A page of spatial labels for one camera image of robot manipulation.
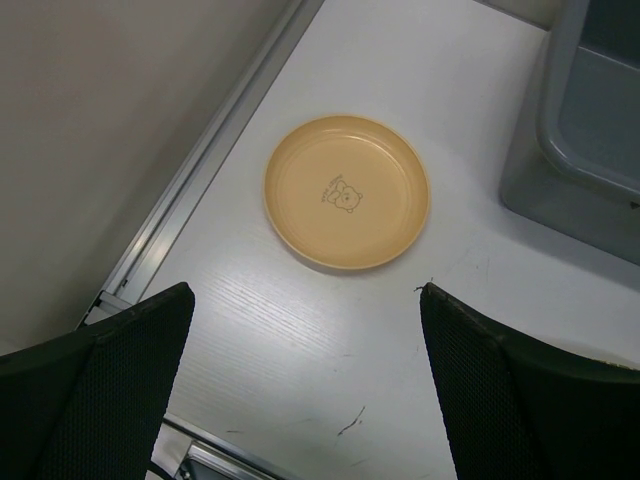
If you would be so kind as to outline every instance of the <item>plate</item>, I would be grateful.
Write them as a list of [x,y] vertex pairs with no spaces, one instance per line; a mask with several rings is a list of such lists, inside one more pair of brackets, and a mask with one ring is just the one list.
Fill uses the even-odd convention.
[[372,120],[341,115],[306,123],[275,149],[264,202],[280,237],[313,262],[339,269],[386,263],[422,230],[431,204],[418,155]]

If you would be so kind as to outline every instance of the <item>beige wall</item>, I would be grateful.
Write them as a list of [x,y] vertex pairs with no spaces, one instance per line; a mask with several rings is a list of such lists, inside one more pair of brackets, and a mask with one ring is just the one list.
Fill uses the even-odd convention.
[[72,328],[286,0],[0,2],[0,338]]

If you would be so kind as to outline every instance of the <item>black mark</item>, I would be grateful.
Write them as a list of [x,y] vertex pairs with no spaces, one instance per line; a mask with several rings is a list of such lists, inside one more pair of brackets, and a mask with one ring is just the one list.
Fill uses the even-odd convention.
[[353,427],[355,424],[358,423],[358,420],[360,420],[360,417],[362,416],[362,414],[364,413],[364,409],[367,408],[366,405],[362,406],[362,410],[360,410],[360,413],[358,414],[358,416],[353,420],[353,422],[351,422],[349,425],[347,425],[346,427],[344,427],[342,430],[340,430],[338,432],[338,437],[342,436],[342,434],[344,432],[346,432],[347,430],[349,430],[351,427]]
[[369,460],[371,457],[367,457],[367,458],[363,458],[362,460],[356,462],[356,463],[352,463],[351,465],[349,465],[351,468],[353,467],[357,467],[358,465],[362,465],[364,462],[366,462],[367,460]]

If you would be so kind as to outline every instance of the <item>wood grain texture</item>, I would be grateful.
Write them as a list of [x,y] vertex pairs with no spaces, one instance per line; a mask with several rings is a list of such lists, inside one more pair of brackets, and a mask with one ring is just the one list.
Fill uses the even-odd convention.
[[[414,292],[432,278],[526,333],[640,362],[640,268],[497,198],[542,38],[467,0],[325,2],[147,292],[186,280],[197,298],[171,413],[305,480],[455,479]],[[262,205],[279,140],[334,113],[400,132],[432,181],[417,242],[360,273],[299,261]]]

